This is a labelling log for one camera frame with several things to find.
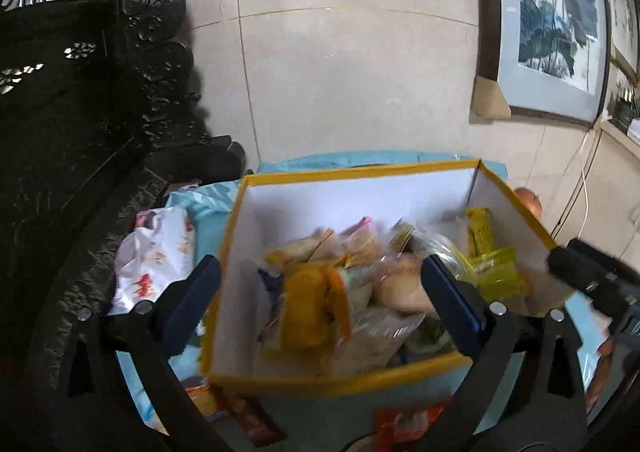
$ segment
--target red snack package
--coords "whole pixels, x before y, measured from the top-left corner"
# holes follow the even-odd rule
[[[254,446],[265,447],[287,438],[255,398],[240,396],[219,387],[213,389],[220,404],[240,424]]]
[[[444,410],[449,400],[425,408],[377,408],[375,452],[404,452],[413,450],[413,442],[420,439]]]

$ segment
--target metal screw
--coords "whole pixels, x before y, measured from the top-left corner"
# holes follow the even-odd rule
[[[489,309],[491,310],[491,313],[498,316],[502,316],[507,313],[507,307],[502,302],[491,302],[491,304],[489,304]]]
[[[133,308],[134,311],[139,315],[146,315],[147,313],[151,313],[151,310],[154,308],[154,303],[150,300],[141,300],[136,304],[136,307]]]
[[[556,322],[562,322],[564,320],[564,313],[562,313],[562,311],[560,311],[559,309],[552,309],[551,318]]]
[[[91,318],[91,310],[87,307],[83,307],[78,311],[78,314],[76,316],[78,317],[79,321],[86,322],[87,320],[89,320],[89,318]]]

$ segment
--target snack package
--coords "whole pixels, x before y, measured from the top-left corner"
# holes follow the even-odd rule
[[[420,439],[446,408],[449,400],[425,408],[414,406],[404,409],[378,408],[375,452],[409,452],[413,442]]]
[[[181,206],[141,212],[139,225],[120,243],[109,315],[128,313],[141,300],[156,302],[172,283],[193,271],[195,231]]]
[[[284,278],[258,270],[271,300],[271,320],[259,339],[270,349],[320,350],[333,342],[332,319],[335,333],[350,339],[354,318],[371,298],[372,270],[347,270],[324,261],[300,264]]]
[[[494,233],[489,222],[489,210],[486,208],[468,208],[469,228],[473,233],[476,255],[481,257],[495,250]]]
[[[283,348],[301,351],[327,345],[332,337],[328,285],[324,264],[302,264],[285,275],[280,295]]]
[[[424,313],[402,316],[380,307],[367,307],[356,317],[353,337],[334,351],[332,376],[360,374],[383,368],[424,319]]]
[[[316,248],[333,233],[329,229],[318,230],[316,235],[309,238],[297,239],[289,244],[270,250],[264,256],[264,260],[268,265],[279,271],[292,262],[307,262]]]
[[[328,301],[337,323],[338,336],[344,340],[351,339],[355,318],[369,305],[373,269],[373,266],[325,269],[330,285]]]
[[[338,264],[341,261],[344,261],[346,257],[347,254],[340,242],[340,238],[331,232],[331,234],[323,238],[318,246],[316,246],[313,254],[309,257],[308,262],[325,260],[327,262]]]
[[[453,242],[440,234],[428,234],[416,228],[412,234],[412,248],[420,258],[437,255],[456,280],[475,284],[474,267]]]
[[[216,396],[207,385],[187,387],[185,390],[194,405],[202,413],[204,418],[210,423],[226,418],[226,416],[228,416],[229,413],[226,408],[224,408],[222,404],[216,399]],[[146,424],[149,427],[156,429],[158,432],[169,435],[155,411],[153,411],[151,420],[147,421]]]
[[[219,387],[213,387],[213,392],[220,405],[240,424],[255,447],[266,447],[287,438],[255,398],[240,396]]]
[[[374,287],[376,302],[402,313],[426,313],[437,318],[438,314],[420,281],[420,268],[398,268],[385,275]]]
[[[364,217],[356,226],[348,230],[342,243],[347,257],[345,268],[351,266],[372,266],[380,262],[383,250],[376,237],[371,218]]]
[[[476,248],[476,238],[474,237],[474,232],[471,229],[471,226],[466,228],[466,254],[469,257],[477,257],[478,256],[478,248]]]
[[[391,250],[396,254],[402,254],[407,248],[414,230],[415,226],[400,219],[391,229],[391,240],[389,241]]]
[[[525,297],[531,286],[516,267],[516,248],[500,248],[471,259],[478,275],[478,292],[487,302]]]

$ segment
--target cardboard box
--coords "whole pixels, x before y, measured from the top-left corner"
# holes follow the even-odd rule
[[[201,374],[244,394],[340,396],[419,382],[469,363],[449,353],[357,376],[317,378],[265,360],[256,341],[270,311],[256,268],[267,249],[308,237],[319,226],[339,233],[363,216],[391,228],[400,218],[442,222],[463,216],[467,207],[490,210],[497,247],[517,247],[517,263],[534,289],[530,313],[561,305],[570,289],[546,272],[553,239],[479,160],[245,177],[220,253],[223,280],[207,313]]]

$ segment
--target food packet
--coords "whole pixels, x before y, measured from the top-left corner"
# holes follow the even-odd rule
[[[329,374],[360,374],[385,367],[423,319],[424,313],[402,316],[385,307],[367,307],[356,317],[353,337],[336,347]]]
[[[314,254],[316,248],[331,236],[332,230],[318,230],[318,232],[306,239],[297,239],[270,250],[264,256],[264,260],[276,270],[282,270],[287,264],[292,262],[307,262]]]
[[[351,266],[372,266],[380,262],[384,252],[378,238],[371,218],[364,217],[345,234],[346,238],[342,243],[347,257],[344,263],[345,268]]]
[[[409,452],[446,408],[449,400],[433,406],[413,406],[402,409],[377,408],[374,452]]]
[[[420,258],[412,255],[402,256],[388,264],[385,275],[374,285],[376,302],[402,313],[426,313],[437,318],[437,312],[422,287],[421,263]]]
[[[309,350],[328,343],[332,337],[328,285],[323,263],[302,264],[285,276],[280,295],[283,348]]]
[[[185,390],[193,404],[208,422],[213,423],[228,416],[226,408],[219,403],[209,386],[198,385],[196,387],[187,387]],[[162,434],[169,435],[155,410],[146,424]]]
[[[445,236],[428,234],[418,227],[412,234],[412,247],[420,258],[437,255],[456,280],[476,283],[474,267],[456,245]]]
[[[347,253],[340,242],[340,238],[331,232],[331,234],[322,238],[311,257],[309,257],[308,262],[326,260],[334,264],[339,264],[340,262],[344,262],[346,257]]]
[[[489,222],[489,210],[486,208],[468,208],[469,228],[473,233],[475,253],[478,257],[495,250],[494,233]]]
[[[213,389],[219,404],[240,424],[255,447],[266,447],[287,438],[255,398],[219,387]]]
[[[391,229],[391,240],[389,241],[389,247],[395,254],[402,254],[407,248],[407,245],[411,239],[411,234],[414,232],[415,226],[411,223],[400,219],[396,225]]]
[[[531,286],[516,267],[516,248],[499,248],[471,259],[478,276],[478,292],[487,302],[531,294]]]
[[[372,270],[308,262],[285,272],[281,285],[281,276],[258,270],[271,300],[271,319],[258,340],[270,349],[322,350],[333,342],[334,319],[335,333],[350,339],[354,318],[369,304]]]
[[[337,334],[344,340],[351,339],[354,319],[369,305],[373,270],[373,266],[325,269],[330,285],[328,301],[337,323]]]

